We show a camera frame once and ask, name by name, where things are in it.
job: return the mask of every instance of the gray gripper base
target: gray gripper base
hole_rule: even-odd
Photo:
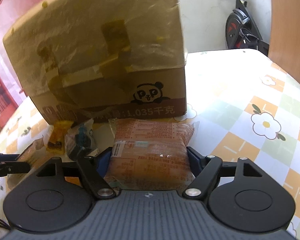
[[[231,230],[196,200],[171,191],[123,190],[111,200],[98,201],[87,217],[72,228],[29,234],[12,230],[4,240],[292,240],[285,230],[264,235]]]

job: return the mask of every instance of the barcode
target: barcode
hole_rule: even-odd
[[[116,141],[112,149],[112,156],[120,157],[126,141]]]

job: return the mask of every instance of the silver screw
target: silver screw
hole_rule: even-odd
[[[186,195],[190,196],[190,197],[197,197],[201,194],[201,190],[197,189],[197,188],[188,188],[185,191]]]
[[[102,188],[98,190],[98,195],[101,197],[109,197],[113,194],[113,190],[110,188]]]

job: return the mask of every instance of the floral tablecloth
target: floral tablecloth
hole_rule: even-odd
[[[196,122],[189,146],[224,161],[248,157],[272,176],[296,201],[288,231],[300,239],[300,84],[260,52],[237,49],[189,54],[186,87],[186,115],[161,120]],[[27,98],[0,133],[0,152],[21,153],[47,129]],[[100,151],[112,146],[108,124],[94,124],[94,136]],[[2,178],[0,218],[8,191]]]

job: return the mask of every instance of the cardboard box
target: cardboard box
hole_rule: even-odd
[[[44,0],[3,43],[49,124],[186,112],[178,0]]]

